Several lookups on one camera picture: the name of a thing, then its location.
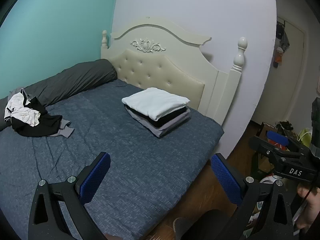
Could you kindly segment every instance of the blue textured pad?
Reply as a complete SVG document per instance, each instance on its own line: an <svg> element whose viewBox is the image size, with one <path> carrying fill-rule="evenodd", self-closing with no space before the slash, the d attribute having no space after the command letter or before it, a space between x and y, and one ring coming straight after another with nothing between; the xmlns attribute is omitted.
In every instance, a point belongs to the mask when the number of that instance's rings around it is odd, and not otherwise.
<svg viewBox="0 0 320 240"><path fill-rule="evenodd" d="M83 205L92 200L94 194L97 192L101 182L103 181L103 178L107 174L110 164L110 155L105 153L98 161L97 165L92 169L85 181L81 184L79 199Z"/></svg>
<svg viewBox="0 0 320 240"><path fill-rule="evenodd" d="M217 155L211 157L211 168L231 203L242 203L241 188Z"/></svg>
<svg viewBox="0 0 320 240"><path fill-rule="evenodd" d="M277 142L283 146L288 146L289 145L289 140L286 136L283 136L281 134L278 134L273 131L268 131L267 132L267 138L270 140L273 140L274 142Z"/></svg>

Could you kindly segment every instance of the door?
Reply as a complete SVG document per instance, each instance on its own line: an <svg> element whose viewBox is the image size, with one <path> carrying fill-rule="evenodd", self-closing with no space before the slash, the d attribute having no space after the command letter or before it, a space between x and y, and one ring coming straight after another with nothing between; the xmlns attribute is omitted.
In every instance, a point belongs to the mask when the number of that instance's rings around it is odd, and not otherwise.
<svg viewBox="0 0 320 240"><path fill-rule="evenodd" d="M260 101L251 119L259 124L267 122L274 125L286 118L302 65L304 33L279 17L278 21L285 22L290 46L278 68L271 63Z"/></svg>

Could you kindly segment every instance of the door frame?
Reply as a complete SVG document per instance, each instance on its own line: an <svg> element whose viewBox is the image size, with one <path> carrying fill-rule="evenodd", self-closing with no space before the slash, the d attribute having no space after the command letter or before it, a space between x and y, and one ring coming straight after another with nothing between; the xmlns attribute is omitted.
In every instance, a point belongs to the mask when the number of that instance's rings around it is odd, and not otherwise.
<svg viewBox="0 0 320 240"><path fill-rule="evenodd" d="M296 25L295 23L293 23L292 21L288 20L286 17L283 17L281 15L277 15L277 21L278 18L289 22L292 26L294 26L295 28L297 28L299 31L301 31L304 35L304 46L303 46L303 52L302 52L302 60L301 60L301 67L300 67L300 71L299 71L299 76L297 79L297 83L294 87L293 93L292 93L292 97L290 100L290 103L287 107L287 110L285 111L283 120L289 120L290 115L293 111L293 108L297 102L298 99L298 95L300 93L301 87L302 87L302 83L303 83L303 79L304 79L304 75L306 73L306 69L307 69L307 58L308 58L308 43L307 43L307 33L303 30L303 28L299 27L298 25Z"/></svg>

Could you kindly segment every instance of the silver screw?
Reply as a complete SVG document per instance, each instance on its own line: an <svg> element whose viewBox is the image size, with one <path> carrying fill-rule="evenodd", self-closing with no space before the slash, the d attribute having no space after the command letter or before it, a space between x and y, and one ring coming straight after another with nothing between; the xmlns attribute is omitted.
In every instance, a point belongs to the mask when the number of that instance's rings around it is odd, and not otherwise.
<svg viewBox="0 0 320 240"><path fill-rule="evenodd" d="M45 180L41 179L41 181L39 181L39 186L43 186L45 184Z"/></svg>
<svg viewBox="0 0 320 240"><path fill-rule="evenodd" d="M281 187L283 185L283 182L281 180L277 179L276 184Z"/></svg>
<svg viewBox="0 0 320 240"><path fill-rule="evenodd" d="M245 180L246 180L247 182L249 182L249 183L254 182L253 177L246 177Z"/></svg>
<svg viewBox="0 0 320 240"><path fill-rule="evenodd" d="M76 177L75 176L70 176L69 178L68 178L68 182L69 183L72 183L72 182L74 182L76 180Z"/></svg>

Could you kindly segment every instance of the mattress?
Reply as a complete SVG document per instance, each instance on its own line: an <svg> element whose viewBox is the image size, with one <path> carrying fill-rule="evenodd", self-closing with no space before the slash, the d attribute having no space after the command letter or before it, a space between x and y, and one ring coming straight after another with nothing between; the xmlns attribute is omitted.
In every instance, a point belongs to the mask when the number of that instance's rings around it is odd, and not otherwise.
<svg viewBox="0 0 320 240"><path fill-rule="evenodd" d="M65 181L101 152L111 168L85 207L103 233L138 240L173 208L205 165L223 130L195 110L162 138L134 120L121 99L141 89L121 80L48 106L75 128L69 137L28 138L11 127L0 132L0 208L20 236L38 181ZM65 206L70 231L81 239Z"/></svg>

